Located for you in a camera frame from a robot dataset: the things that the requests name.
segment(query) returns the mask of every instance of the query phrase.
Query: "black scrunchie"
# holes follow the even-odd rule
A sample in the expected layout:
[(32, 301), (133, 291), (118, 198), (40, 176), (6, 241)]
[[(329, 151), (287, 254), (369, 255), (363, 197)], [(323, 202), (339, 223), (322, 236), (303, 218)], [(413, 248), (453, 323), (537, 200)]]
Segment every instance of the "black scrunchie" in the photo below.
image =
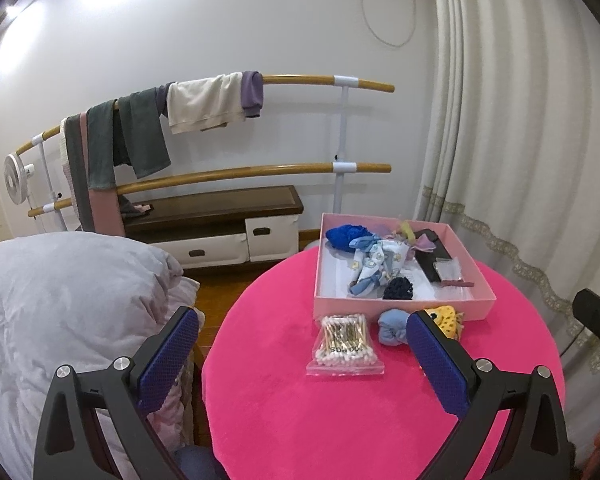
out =
[(412, 300), (413, 285), (404, 276), (392, 279), (386, 286), (383, 300)]

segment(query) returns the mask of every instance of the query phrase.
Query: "pink round table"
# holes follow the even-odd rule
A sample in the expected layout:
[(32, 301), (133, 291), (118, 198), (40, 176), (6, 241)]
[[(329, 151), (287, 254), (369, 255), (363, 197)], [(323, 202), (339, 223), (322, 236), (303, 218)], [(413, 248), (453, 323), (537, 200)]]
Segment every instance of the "pink round table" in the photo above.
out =
[[(276, 265), (229, 311), (203, 368), (214, 452), (232, 480), (414, 480), (457, 419), (445, 413), (405, 345), (374, 347), (382, 376), (307, 377), (318, 328), (312, 317), (317, 249)], [(533, 305), (487, 266), (498, 298), (465, 323), (472, 358), (501, 370), (549, 367), (564, 404), (560, 357)], [(506, 421), (500, 412), (467, 478), (478, 479)]]

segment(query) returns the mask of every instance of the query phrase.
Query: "curtain trim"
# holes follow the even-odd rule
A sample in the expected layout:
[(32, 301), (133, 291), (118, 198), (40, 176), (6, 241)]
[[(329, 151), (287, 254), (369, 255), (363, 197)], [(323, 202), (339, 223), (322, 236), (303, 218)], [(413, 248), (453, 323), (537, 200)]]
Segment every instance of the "curtain trim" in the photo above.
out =
[(476, 234), (479, 234), (490, 250), (503, 254), (512, 261), (512, 271), (515, 275), (532, 282), (540, 291), (542, 302), (552, 311), (563, 314), (567, 319), (566, 332), (571, 337), (576, 337), (575, 345), (579, 348), (590, 347), (589, 368), (592, 373), (600, 373), (600, 340), (591, 332), (581, 332), (582, 323), (573, 317), (571, 301), (565, 300), (556, 294), (549, 282), (549, 277), (538, 267), (531, 266), (520, 259), (520, 251), (511, 242), (498, 238), (491, 232), (491, 228), (471, 218), (464, 213), (464, 204), (446, 202), (443, 196), (433, 193), (430, 187), (423, 187), (422, 196), (433, 202), (434, 208), (440, 208), (443, 212), (459, 216), (460, 225)]

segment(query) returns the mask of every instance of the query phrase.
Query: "white fan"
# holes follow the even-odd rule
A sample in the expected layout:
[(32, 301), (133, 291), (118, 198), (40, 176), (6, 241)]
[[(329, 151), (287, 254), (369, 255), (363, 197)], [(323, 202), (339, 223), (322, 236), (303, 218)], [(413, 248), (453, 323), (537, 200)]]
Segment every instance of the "white fan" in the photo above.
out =
[(4, 185), (14, 204), (20, 205), (27, 199), (27, 179), (33, 175), (33, 164), (24, 166), (14, 153), (4, 159)]

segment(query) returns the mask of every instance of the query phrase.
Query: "silver screw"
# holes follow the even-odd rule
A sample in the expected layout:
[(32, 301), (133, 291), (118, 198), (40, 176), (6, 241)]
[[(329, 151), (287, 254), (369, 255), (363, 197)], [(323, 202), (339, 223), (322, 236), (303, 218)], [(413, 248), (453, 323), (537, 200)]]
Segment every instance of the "silver screw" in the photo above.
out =
[(61, 379), (63, 377), (67, 377), (67, 375), (69, 375), (71, 373), (71, 368), (69, 368), (67, 365), (62, 365), (61, 367), (58, 368), (58, 370), (56, 370), (56, 375), (58, 377), (60, 377)]
[(547, 368), (546, 366), (539, 366), (538, 375), (544, 377), (545, 379), (548, 379), (549, 377), (551, 377), (551, 370), (549, 370), (549, 368)]
[(113, 367), (116, 370), (124, 370), (131, 364), (131, 361), (128, 357), (119, 357), (115, 361), (113, 361)]
[(475, 364), (481, 372), (491, 372), (493, 364), (488, 359), (478, 359)]

